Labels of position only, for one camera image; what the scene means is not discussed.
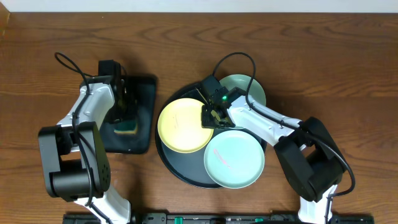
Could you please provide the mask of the green and yellow sponge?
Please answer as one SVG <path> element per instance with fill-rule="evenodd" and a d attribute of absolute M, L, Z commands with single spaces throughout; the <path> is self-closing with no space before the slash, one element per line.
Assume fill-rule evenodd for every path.
<path fill-rule="evenodd" d="M 136 120 L 124 120 L 115 124 L 114 132 L 116 134 L 136 134 L 137 128 L 138 125 Z"/>

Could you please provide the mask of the yellow plate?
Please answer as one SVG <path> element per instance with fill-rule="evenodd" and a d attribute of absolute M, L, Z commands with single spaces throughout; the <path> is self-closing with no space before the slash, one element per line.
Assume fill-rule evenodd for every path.
<path fill-rule="evenodd" d="M 205 147 L 213 130 L 201 125 L 204 104 L 193 98 L 180 98 L 167 104 L 157 122 L 162 142 L 179 153 L 193 153 Z"/>

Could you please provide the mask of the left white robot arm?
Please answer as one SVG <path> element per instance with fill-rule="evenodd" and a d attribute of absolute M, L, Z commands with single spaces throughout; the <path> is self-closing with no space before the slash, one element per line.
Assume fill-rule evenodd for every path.
<path fill-rule="evenodd" d="M 111 185 L 108 152 L 129 152 L 138 132 L 134 80 L 86 78 L 69 113 L 38 133 L 45 188 L 101 223 L 131 223 L 131 203 Z"/>

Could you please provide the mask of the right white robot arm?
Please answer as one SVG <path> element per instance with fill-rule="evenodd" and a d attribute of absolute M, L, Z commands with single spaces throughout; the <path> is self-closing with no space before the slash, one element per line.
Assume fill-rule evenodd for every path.
<path fill-rule="evenodd" d="M 204 128 L 242 127 L 274 147 L 285 178 L 300 196 L 298 217 L 329 223 L 331 203 L 345 172 L 352 170 L 324 124 L 290 118 L 258 103 L 240 88 L 204 87 Z"/>

